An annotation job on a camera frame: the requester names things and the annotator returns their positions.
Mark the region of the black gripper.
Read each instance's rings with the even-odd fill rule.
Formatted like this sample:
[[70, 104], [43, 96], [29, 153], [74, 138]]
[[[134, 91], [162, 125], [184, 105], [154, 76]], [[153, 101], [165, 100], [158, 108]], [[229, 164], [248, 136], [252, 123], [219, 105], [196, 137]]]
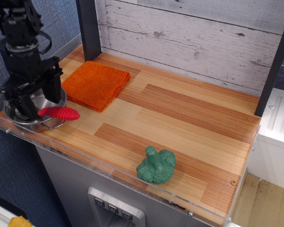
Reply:
[[24, 46], [0, 41], [0, 53], [9, 73], [9, 79], [0, 92], [4, 94], [8, 106], [18, 109], [28, 120], [39, 118], [32, 95], [39, 89], [51, 102], [59, 103], [61, 99], [62, 69], [59, 67], [59, 58], [41, 60], [40, 55], [47, 53], [52, 44], [42, 51], [38, 46], [38, 41]]

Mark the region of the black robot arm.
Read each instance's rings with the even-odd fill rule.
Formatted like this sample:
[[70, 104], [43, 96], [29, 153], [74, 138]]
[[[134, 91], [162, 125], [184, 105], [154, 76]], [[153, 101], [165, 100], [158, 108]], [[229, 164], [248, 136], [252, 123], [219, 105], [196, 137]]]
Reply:
[[38, 35], [51, 40], [41, 28], [41, 15], [30, 0], [0, 0], [0, 30], [4, 38], [0, 40], [0, 53], [9, 73], [9, 79], [1, 86], [9, 108], [16, 108], [30, 120], [38, 118], [31, 95], [42, 90], [45, 98], [53, 103], [61, 99], [62, 69], [59, 58], [45, 60], [52, 45], [39, 50]]

